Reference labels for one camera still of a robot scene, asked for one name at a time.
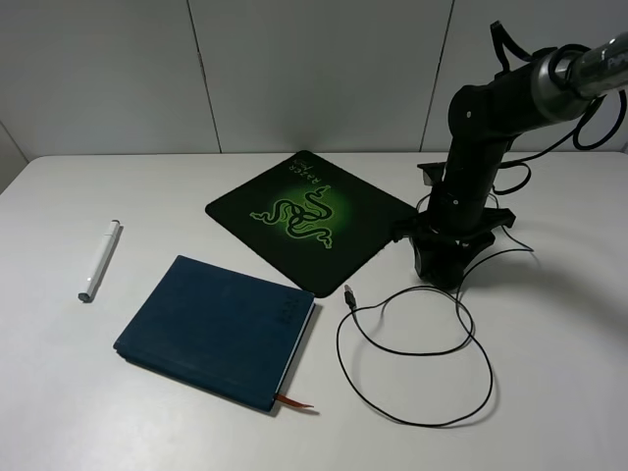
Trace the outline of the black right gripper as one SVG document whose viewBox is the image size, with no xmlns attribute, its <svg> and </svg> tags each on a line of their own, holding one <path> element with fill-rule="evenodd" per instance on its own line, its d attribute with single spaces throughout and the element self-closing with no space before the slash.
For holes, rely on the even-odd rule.
<svg viewBox="0 0 628 471">
<path fill-rule="evenodd" d="M 429 222 L 428 212 L 422 211 L 394 223 L 391 235 L 394 242 L 411 239 L 414 268 L 422 281 L 438 283 L 439 288 L 457 288 L 469 264 L 495 242 L 493 230 L 511 228 L 514 222 L 509 209 L 484 208 L 473 229 L 457 233 L 437 229 Z"/>
</svg>

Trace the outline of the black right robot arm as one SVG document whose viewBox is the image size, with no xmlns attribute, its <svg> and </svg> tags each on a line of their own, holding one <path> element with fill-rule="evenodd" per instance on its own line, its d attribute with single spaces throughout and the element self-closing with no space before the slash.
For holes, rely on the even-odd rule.
<svg viewBox="0 0 628 471">
<path fill-rule="evenodd" d="M 606 94 L 617 91 L 618 117 L 627 113 L 626 34 L 594 49 L 566 44 L 534 53 L 499 22 L 492 23 L 491 36 L 500 72 L 488 84 L 455 93 L 448 107 L 447 158 L 419 167 L 431 189 L 428 206 L 393 231 L 395 240 L 409 238 L 418 277 L 442 290 L 461 285 L 467 266 L 494 243 L 495 228 L 514 224 L 510 210 L 489 208 L 486 201 L 499 170 L 527 164 L 503 159 L 517 137 L 575 121 L 567 137 L 582 150 L 579 134 Z"/>
</svg>

